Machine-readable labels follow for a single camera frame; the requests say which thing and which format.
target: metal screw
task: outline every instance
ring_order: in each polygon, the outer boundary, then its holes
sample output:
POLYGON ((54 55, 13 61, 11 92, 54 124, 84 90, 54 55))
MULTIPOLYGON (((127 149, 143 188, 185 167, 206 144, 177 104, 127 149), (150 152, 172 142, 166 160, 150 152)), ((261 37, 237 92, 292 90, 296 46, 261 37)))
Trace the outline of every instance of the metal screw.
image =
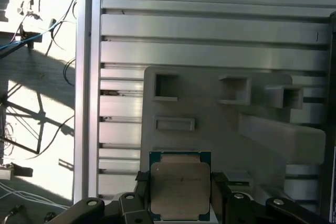
POLYGON ((242 195, 242 194, 235 194, 235 198, 237 198, 237 199, 243 199, 244 195, 242 195))
POLYGON ((276 205, 283 205, 284 204, 284 202, 281 199, 275 199, 275 200, 273 200, 273 202, 276 205))
POLYGON ((88 206, 94 206, 95 204, 97 204, 97 202, 94 200, 88 202, 88 206))

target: metal frame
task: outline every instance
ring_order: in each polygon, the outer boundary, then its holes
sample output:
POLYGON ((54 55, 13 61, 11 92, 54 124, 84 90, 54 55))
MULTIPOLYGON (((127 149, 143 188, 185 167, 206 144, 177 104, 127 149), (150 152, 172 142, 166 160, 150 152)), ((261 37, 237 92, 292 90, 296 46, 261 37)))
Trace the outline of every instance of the metal frame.
POLYGON ((74 203, 88 197, 88 113, 92 0, 78 0, 75 82, 74 203))
POLYGON ((326 149, 324 163, 321 166, 320 178, 320 215, 333 221, 335 211, 334 201, 334 173, 335 173, 335 139, 336 139, 336 17, 335 13, 330 15, 331 38, 330 55, 327 69, 327 95, 325 102, 325 124, 323 130, 326 134, 326 149))
POLYGON ((78 0, 73 201, 98 194, 100 0, 78 0))

